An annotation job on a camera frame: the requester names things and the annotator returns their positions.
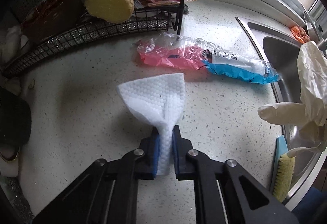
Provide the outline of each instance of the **white cloth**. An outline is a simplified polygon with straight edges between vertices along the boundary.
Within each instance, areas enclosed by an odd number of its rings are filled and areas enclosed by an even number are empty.
[[[130,112],[159,132],[158,175],[169,173],[172,130],[185,103],[184,74],[167,74],[120,84],[117,87]]]
[[[15,57],[20,47],[21,30],[20,26],[16,25],[8,29],[6,35],[6,45],[2,47],[1,62],[8,63]]]

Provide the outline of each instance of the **teal brush handle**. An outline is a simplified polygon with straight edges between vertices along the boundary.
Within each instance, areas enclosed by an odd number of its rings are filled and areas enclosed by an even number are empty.
[[[287,152],[288,152],[288,148],[287,148],[286,140],[283,135],[279,135],[276,138],[276,154],[275,154],[275,161],[274,161],[274,170],[272,172],[272,179],[271,179],[271,184],[270,184],[270,189],[269,189],[269,191],[271,193],[274,190],[274,186],[275,186],[279,158],[281,157],[281,155],[283,155]]]

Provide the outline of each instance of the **stainless steel sink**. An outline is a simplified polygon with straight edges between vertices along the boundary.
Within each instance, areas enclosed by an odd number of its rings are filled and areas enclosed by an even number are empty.
[[[291,36],[256,21],[237,17],[262,60],[270,62],[281,75],[281,80],[272,84],[277,102],[301,102],[301,83],[296,61],[301,44]],[[287,145],[311,147],[310,142],[299,138],[299,128],[282,126]],[[323,153],[303,152],[296,157],[291,190],[286,199],[286,207],[292,210],[306,194],[319,173],[327,151]]]

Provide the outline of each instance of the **blue plastic bag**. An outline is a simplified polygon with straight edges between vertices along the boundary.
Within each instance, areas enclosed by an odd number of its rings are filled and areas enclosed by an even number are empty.
[[[238,68],[231,65],[222,65],[222,64],[212,64],[208,61],[203,61],[206,65],[208,71],[216,75],[226,75],[230,78],[241,79],[250,83],[259,83],[259,84],[268,84],[272,82],[277,82],[280,79],[279,74],[275,69],[266,67],[266,75],[262,76],[261,74],[252,73],[247,70]]]

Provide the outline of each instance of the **scrub brush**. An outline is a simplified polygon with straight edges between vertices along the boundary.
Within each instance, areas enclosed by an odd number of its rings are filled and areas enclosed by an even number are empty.
[[[287,155],[288,148],[284,136],[276,139],[276,155],[270,191],[279,202],[283,202],[291,187],[295,157]]]

